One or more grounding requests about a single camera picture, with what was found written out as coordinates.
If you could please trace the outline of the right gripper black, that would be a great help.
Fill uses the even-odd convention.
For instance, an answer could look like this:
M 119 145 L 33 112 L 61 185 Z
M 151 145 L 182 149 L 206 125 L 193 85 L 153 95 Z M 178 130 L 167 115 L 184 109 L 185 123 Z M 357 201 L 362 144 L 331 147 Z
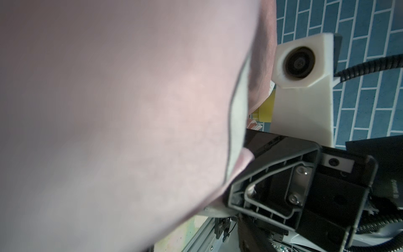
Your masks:
M 402 251 L 403 211 L 376 195 L 372 156 L 256 130 L 247 130 L 245 147 L 255 158 L 224 203 L 259 245 L 280 235 L 297 252 Z

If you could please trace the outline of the light pink cartoon pillow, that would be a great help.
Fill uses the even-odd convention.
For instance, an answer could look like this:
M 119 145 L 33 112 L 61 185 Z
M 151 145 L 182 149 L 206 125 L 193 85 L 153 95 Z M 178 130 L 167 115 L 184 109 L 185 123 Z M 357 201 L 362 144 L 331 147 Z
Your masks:
M 275 1 L 1 1 L 1 251 L 142 252 L 254 159 Z

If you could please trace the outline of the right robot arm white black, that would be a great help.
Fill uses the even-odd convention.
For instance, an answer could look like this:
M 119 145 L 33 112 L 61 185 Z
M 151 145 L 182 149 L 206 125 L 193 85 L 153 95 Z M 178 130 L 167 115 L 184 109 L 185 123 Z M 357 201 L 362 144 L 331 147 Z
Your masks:
M 231 183 L 243 252 L 400 252 L 403 209 L 373 190 L 370 155 L 247 130 L 254 159 Z

